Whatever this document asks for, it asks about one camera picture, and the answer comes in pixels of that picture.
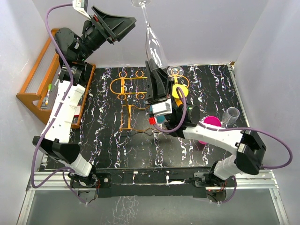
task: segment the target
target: pink bowl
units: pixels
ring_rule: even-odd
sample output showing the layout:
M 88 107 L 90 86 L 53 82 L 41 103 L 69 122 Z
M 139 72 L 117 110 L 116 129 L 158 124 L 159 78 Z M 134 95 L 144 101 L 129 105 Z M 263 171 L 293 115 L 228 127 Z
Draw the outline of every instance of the pink bowl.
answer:
M 214 125 L 216 127 L 222 126 L 221 121 L 217 117 L 214 117 L 214 116 L 206 117 L 204 119 L 204 123 L 211 124 L 211 125 Z M 206 142 L 202 142 L 202 141 L 198 141 L 198 142 L 201 143 L 201 144 L 207 144 Z

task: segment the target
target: green marker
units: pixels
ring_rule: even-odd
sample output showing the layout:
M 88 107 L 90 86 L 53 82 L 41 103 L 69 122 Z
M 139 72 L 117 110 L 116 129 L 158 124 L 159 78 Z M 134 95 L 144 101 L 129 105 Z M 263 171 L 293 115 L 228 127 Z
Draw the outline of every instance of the green marker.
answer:
M 52 87 L 52 84 L 50 83 L 50 84 L 48 85 L 48 91 L 47 91 L 47 96 L 46 96 L 45 105 L 48 105 L 51 87 Z

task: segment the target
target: gray wall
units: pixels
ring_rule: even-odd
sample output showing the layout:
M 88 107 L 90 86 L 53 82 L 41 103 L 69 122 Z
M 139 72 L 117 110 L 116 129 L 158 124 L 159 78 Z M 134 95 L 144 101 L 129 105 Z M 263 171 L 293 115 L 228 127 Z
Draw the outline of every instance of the gray wall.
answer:
M 0 20 L 0 224 L 10 225 L 16 224 L 24 200 L 34 150 L 32 138 L 44 126 L 15 95 L 47 33 L 31 0 L 1 1 Z
M 61 0 L 32 0 L 45 17 Z M 140 8 L 130 0 L 89 0 L 109 14 L 134 16 L 136 27 L 115 46 L 107 42 L 88 59 L 98 67 L 142 66 L 146 59 L 146 29 Z M 267 0 L 152 0 L 150 23 L 169 65 L 236 61 Z M 85 17 L 68 7 L 50 15 L 50 26 L 69 27 L 81 34 Z
M 269 1 L 241 52 L 235 67 L 238 87 L 250 125 L 285 140 L 293 150 L 290 166 L 275 170 L 287 215 L 299 224 L 300 185 L 299 96 L 300 96 L 300 1 Z M 264 163 L 287 161 L 286 150 L 265 138 Z

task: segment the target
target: table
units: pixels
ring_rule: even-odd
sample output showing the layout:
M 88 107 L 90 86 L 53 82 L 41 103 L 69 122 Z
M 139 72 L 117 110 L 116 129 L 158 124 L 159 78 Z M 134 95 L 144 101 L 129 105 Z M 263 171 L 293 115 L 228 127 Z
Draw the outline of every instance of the table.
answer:
M 183 66 L 184 76 L 189 80 L 187 103 L 200 107 L 201 118 L 216 116 L 234 106 L 239 109 L 240 117 L 234 127 L 247 125 L 240 100 L 235 90 L 229 67 L 227 65 Z M 148 167 L 210 167 L 212 164 L 230 156 L 229 152 L 197 140 L 185 140 L 162 133 L 140 134 L 135 131 L 120 132 L 121 111 L 127 117 L 124 100 L 110 90 L 113 80 L 124 76 L 127 78 L 141 76 L 144 67 L 98 68 L 92 80 L 87 103 L 79 129 L 71 132 L 70 141 L 79 143 L 82 156 L 96 168 L 148 168 Z M 187 85 L 186 79 L 179 82 Z M 112 90 L 120 90 L 121 80 L 112 84 Z M 126 92 L 146 91 L 146 79 L 127 79 L 124 84 Z M 127 96 L 129 104 L 140 108 L 146 107 L 144 100 L 135 94 Z M 132 110 L 131 125 L 135 129 L 150 127 L 147 110 Z M 42 164 L 40 171 L 61 167 L 52 159 Z

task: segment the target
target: wooden shelf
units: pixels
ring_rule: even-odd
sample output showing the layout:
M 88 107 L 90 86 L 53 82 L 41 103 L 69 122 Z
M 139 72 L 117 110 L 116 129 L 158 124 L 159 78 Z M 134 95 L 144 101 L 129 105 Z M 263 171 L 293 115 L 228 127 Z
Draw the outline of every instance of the wooden shelf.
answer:
M 53 29 L 52 35 L 55 35 L 58 29 Z M 59 55 L 55 53 L 54 44 L 51 39 L 48 38 L 40 55 L 38 56 L 34 66 L 32 67 L 29 75 L 27 76 L 24 85 L 16 97 L 31 110 L 36 117 L 38 117 L 44 124 L 46 124 L 50 118 L 54 99 L 56 98 L 55 88 L 57 85 L 52 85 L 53 89 L 51 95 L 53 101 L 51 104 L 45 106 L 45 97 L 48 91 L 48 85 L 54 84 L 58 79 L 60 71 Z M 83 100 L 81 102 L 81 109 L 78 118 L 75 118 L 71 128 L 79 128 L 80 120 L 83 115 L 84 105 L 87 99 L 87 95 L 90 89 L 90 83 L 93 78 L 93 74 L 96 65 L 92 64 L 93 69 L 90 74 L 89 82 L 87 84 Z

